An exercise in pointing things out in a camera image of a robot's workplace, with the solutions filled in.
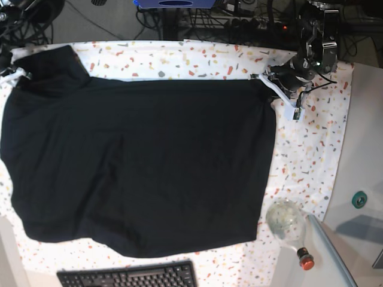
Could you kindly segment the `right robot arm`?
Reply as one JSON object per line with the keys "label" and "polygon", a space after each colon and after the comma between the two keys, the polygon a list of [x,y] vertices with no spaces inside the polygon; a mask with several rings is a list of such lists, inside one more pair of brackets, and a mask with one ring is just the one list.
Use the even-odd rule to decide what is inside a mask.
{"label": "right robot arm", "polygon": [[64,1],[1,1],[1,75],[12,70],[12,49],[51,44],[53,21],[63,10]]}

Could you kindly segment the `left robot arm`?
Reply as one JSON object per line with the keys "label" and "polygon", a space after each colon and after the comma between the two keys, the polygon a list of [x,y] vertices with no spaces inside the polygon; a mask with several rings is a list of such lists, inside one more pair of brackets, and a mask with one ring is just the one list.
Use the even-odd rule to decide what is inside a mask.
{"label": "left robot arm", "polygon": [[338,62],[338,28],[340,7],[343,1],[305,1],[297,8],[293,5],[293,35],[287,37],[276,28],[269,16],[270,31],[280,43],[297,48],[297,54],[281,66],[270,68],[271,81],[290,99],[298,89],[306,87],[316,75],[326,75],[336,70]]}

